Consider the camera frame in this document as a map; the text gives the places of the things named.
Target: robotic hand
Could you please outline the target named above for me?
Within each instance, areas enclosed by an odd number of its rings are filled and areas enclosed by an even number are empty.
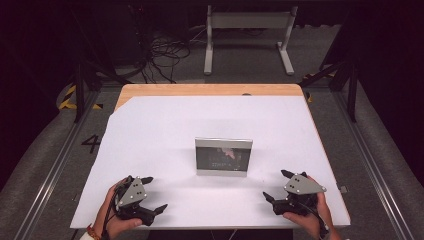
[[[286,199],[275,200],[272,196],[263,192],[265,199],[272,204],[273,211],[276,215],[285,212],[293,212],[306,216],[309,213],[314,214],[320,223],[320,236],[324,237],[328,233],[328,226],[319,216],[317,206],[317,193],[325,192],[327,189],[320,186],[315,181],[308,178],[305,172],[302,174],[294,174],[292,172],[281,170],[281,173],[290,180],[284,186],[284,190],[288,192]]]
[[[152,177],[133,178],[128,176],[125,182],[116,186],[115,198],[112,199],[112,207],[116,216],[123,220],[140,218],[143,225],[152,225],[155,217],[161,214],[168,206],[168,204],[165,204],[152,211],[139,205],[147,197],[143,185],[152,181]]]

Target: metal frame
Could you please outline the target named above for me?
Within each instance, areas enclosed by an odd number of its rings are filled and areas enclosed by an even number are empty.
[[[212,12],[212,7],[209,5],[206,23],[207,46],[204,74],[212,74],[213,28],[282,28],[285,29],[284,38],[282,42],[277,42],[278,51],[287,75],[293,75],[294,70],[287,54],[287,44],[296,18],[296,12],[297,7],[292,7],[290,12]]]

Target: white table surface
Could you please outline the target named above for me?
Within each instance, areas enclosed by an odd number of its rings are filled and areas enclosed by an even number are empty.
[[[247,177],[197,176],[195,137],[253,139]],[[287,195],[282,169],[313,176],[327,188],[334,225],[350,225],[303,96],[134,97],[109,119],[71,228],[92,223],[128,175],[154,177],[141,206],[168,204],[149,229],[295,228],[262,194]]]

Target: number 4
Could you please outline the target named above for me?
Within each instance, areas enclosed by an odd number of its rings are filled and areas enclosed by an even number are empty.
[[[96,147],[96,145],[100,145],[100,142],[97,142],[97,139],[99,139],[99,136],[97,136],[96,134],[94,134],[89,139],[87,139],[84,142],[82,142],[81,145],[91,145],[90,154],[92,154],[94,152],[94,148]]]

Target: photo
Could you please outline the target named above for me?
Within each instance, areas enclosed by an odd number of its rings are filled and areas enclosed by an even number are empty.
[[[196,147],[197,169],[247,172],[251,149]]]

